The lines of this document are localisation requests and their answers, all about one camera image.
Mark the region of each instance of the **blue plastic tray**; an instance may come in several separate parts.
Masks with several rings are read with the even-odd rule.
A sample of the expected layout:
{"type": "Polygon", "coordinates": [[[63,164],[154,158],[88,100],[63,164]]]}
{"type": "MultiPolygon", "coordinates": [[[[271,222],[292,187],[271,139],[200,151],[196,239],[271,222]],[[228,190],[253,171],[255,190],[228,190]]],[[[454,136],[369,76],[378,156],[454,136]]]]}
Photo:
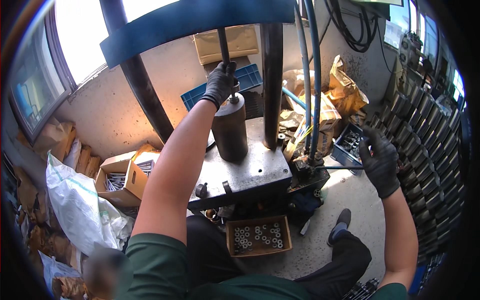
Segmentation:
{"type": "MultiPolygon", "coordinates": [[[[361,166],[362,163],[354,157],[352,154],[348,153],[340,146],[343,137],[345,136],[346,132],[353,131],[355,133],[359,133],[362,135],[362,129],[355,124],[348,123],[348,125],[343,130],[342,134],[338,137],[333,145],[333,151],[330,155],[331,158],[342,164],[343,166],[350,167],[350,166],[361,166]]],[[[353,173],[353,175],[361,175],[362,170],[349,170],[353,173]]]]}
{"type": "MultiPolygon", "coordinates": [[[[237,77],[240,82],[240,92],[248,91],[263,83],[258,67],[254,63],[237,69],[235,71],[235,77],[237,77]]],[[[195,103],[204,95],[206,87],[206,83],[199,85],[180,96],[188,111],[190,111],[195,103]]]]}

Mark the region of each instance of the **forearm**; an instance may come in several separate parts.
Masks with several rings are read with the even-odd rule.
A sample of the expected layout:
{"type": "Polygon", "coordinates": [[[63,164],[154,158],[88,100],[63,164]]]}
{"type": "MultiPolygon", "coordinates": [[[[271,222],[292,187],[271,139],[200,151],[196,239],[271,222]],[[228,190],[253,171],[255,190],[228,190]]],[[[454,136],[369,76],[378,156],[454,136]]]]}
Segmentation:
{"type": "Polygon", "coordinates": [[[145,186],[133,235],[160,233],[186,243],[187,204],[202,169],[215,112],[212,102],[200,100],[173,131],[145,186]]]}
{"type": "Polygon", "coordinates": [[[408,289],[415,274],[418,239],[401,188],[383,199],[385,212],[385,278],[380,286],[400,282],[408,289]]]}

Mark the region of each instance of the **black steel column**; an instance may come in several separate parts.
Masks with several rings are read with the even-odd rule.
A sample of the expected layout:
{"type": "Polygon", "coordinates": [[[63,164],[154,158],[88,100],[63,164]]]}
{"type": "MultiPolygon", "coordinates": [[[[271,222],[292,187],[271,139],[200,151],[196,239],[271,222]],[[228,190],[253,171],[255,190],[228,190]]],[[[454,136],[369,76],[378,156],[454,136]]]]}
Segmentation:
{"type": "MultiPolygon", "coordinates": [[[[100,0],[100,6],[109,35],[127,24],[121,0],[100,0]]],[[[120,67],[150,124],[165,144],[173,132],[173,126],[156,95],[142,58],[135,55],[121,63],[120,67]]]]}
{"type": "Polygon", "coordinates": [[[264,145],[275,150],[282,99],[283,25],[260,24],[260,38],[264,71],[264,145]]]}

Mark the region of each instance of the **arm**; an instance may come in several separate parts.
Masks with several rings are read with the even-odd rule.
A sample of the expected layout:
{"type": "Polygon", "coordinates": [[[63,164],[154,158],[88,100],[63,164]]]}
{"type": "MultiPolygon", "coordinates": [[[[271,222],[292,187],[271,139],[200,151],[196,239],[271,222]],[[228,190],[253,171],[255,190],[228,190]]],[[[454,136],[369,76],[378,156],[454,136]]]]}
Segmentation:
{"type": "Polygon", "coordinates": [[[407,290],[415,275],[419,243],[401,188],[383,199],[385,211],[385,276],[379,287],[398,282],[407,290]]]}
{"type": "Polygon", "coordinates": [[[379,287],[401,283],[410,287],[418,256],[415,224],[396,177],[398,153],[385,135],[370,127],[363,128],[368,141],[360,142],[360,157],[365,174],[382,199],[385,212],[385,276],[379,287]],[[371,155],[367,143],[372,146],[371,155]]]}
{"type": "Polygon", "coordinates": [[[132,235],[158,233],[187,243],[186,212],[202,169],[208,134],[220,105],[230,95],[236,63],[210,73],[200,101],[173,131],[145,185],[132,235]]]}

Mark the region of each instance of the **black pants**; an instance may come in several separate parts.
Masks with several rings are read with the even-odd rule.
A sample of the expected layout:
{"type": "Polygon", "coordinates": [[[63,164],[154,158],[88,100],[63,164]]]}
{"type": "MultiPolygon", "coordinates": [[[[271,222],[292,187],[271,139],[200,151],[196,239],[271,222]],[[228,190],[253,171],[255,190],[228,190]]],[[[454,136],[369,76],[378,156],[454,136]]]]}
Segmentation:
{"type": "MultiPolygon", "coordinates": [[[[203,216],[187,218],[187,260],[189,288],[244,275],[228,253],[225,235],[203,216]]],[[[368,248],[344,231],[333,246],[332,261],[295,281],[305,287],[312,299],[342,299],[371,260],[368,248]]]]}

